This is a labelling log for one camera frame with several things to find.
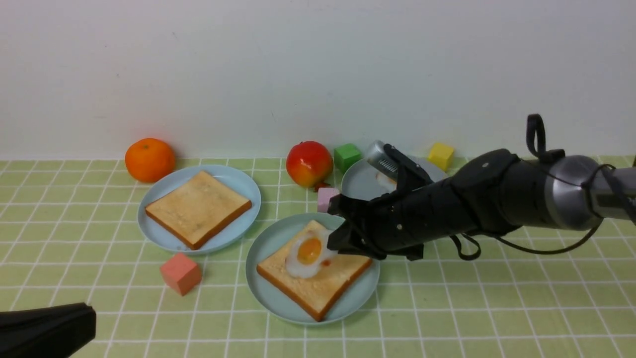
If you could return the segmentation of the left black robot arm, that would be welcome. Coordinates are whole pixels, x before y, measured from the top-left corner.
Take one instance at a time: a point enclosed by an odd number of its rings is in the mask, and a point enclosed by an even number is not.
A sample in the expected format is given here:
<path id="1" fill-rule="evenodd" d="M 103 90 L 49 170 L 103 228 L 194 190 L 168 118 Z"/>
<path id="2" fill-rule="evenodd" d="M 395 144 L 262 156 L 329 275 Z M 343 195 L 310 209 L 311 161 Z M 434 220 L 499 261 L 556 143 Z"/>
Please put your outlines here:
<path id="1" fill-rule="evenodd" d="M 86 303 L 0 314 L 2 358 L 70 358 L 97 333 L 97 313 Z"/>

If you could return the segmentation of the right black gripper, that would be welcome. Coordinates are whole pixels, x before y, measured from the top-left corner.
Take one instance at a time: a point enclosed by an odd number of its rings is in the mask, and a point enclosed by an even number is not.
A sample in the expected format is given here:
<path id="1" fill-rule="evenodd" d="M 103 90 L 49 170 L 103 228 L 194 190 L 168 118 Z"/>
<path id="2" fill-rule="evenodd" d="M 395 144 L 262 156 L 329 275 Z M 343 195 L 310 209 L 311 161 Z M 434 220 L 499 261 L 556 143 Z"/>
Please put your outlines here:
<path id="1" fill-rule="evenodd" d="M 449 237 L 459 258 L 473 259 L 463 253 L 458 238 L 472 230 L 473 216 L 451 179 L 370 200 L 339 193 L 329 200 L 327 213 L 345 219 L 327 241 L 327 248 L 339 254 L 378 260 L 396 255 L 414 261 L 423 257 L 425 243 Z M 357 226 L 365 226 L 365 234 Z"/>

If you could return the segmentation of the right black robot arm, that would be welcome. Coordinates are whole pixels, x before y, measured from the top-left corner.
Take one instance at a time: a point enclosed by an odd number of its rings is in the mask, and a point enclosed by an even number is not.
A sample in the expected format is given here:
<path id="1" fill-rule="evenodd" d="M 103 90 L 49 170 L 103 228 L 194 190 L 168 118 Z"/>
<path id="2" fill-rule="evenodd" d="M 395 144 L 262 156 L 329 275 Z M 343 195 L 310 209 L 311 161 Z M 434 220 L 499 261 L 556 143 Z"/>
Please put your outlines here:
<path id="1" fill-rule="evenodd" d="M 341 193 L 328 213 L 344 222 L 329 235 L 327 247 L 340 254 L 385 259 L 423 258 L 425 243 L 448 237 L 459 258 L 472 261 L 481 250 L 464 254 L 460 237 L 494 238 L 522 252 L 557 255 L 586 243 L 605 218 L 635 220 L 635 169 L 602 165 L 563 150 L 523 160 L 499 149 L 469 161 L 451 177 L 432 164 L 418 163 L 386 144 L 372 166 L 396 181 L 396 189 L 366 201 Z M 554 250 L 521 247 L 504 236 L 520 227 L 585 231 L 579 242 Z"/>

